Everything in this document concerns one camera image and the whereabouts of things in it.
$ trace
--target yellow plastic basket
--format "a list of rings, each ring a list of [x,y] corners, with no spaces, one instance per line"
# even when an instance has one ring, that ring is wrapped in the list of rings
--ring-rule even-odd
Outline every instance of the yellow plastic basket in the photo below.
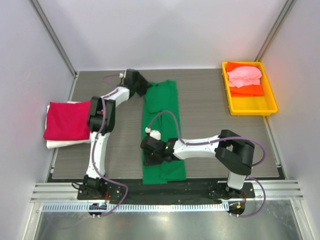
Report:
[[[272,93],[264,66],[259,61],[235,61],[233,63],[256,66],[260,69],[262,77],[260,79],[264,96],[231,96],[228,75],[227,61],[222,63],[222,75],[226,96],[228,99],[231,115],[234,116],[268,116],[278,111],[275,97]]]

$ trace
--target folded green cloth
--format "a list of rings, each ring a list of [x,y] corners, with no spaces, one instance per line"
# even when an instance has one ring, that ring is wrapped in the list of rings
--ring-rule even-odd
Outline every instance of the folded green cloth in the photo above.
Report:
[[[178,122],[180,130],[178,91],[175,81],[167,80],[160,83],[152,83],[144,96],[141,139],[146,136],[145,129],[151,120],[162,111],[171,111]],[[151,126],[152,130],[161,133],[161,140],[166,142],[169,138],[177,138],[177,130],[174,119],[170,114],[162,114]],[[142,151],[143,184],[166,184],[170,181],[183,181],[187,178],[185,161],[163,162],[160,165],[144,166],[144,154]]]

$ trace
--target white cloth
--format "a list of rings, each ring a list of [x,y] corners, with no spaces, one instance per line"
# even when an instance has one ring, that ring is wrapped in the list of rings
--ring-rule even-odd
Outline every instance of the white cloth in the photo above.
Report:
[[[68,101],[68,104],[76,104],[78,101]],[[50,108],[50,105],[46,107],[46,113],[48,113]],[[47,117],[45,117],[45,125],[44,125],[44,130],[47,129]],[[91,143],[90,139],[87,140],[78,140],[78,141],[56,141],[56,140],[47,140],[46,141],[46,147],[48,149],[54,149],[54,148],[61,148],[61,147],[66,147],[66,146],[71,146],[71,145],[76,145],[76,144],[89,144]]]

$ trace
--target stack of folded cloth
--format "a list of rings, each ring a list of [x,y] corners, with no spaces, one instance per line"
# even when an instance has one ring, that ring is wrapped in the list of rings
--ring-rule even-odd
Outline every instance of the stack of folded cloth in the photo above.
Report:
[[[262,73],[257,66],[228,62],[226,72],[232,97],[255,97],[264,95],[260,83]]]
[[[90,143],[87,119],[90,101],[50,102],[47,106],[43,138],[48,149]]]

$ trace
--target white wall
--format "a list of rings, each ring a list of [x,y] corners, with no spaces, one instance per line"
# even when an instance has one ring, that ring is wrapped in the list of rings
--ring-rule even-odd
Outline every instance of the white wall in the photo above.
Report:
[[[285,0],[39,0],[78,71],[255,59]]]
[[[49,170],[46,105],[66,100],[72,76],[29,1],[1,1],[0,36],[0,238],[15,240]]]
[[[320,1],[296,1],[262,62],[279,112],[272,115],[286,173],[297,179],[320,229]]]

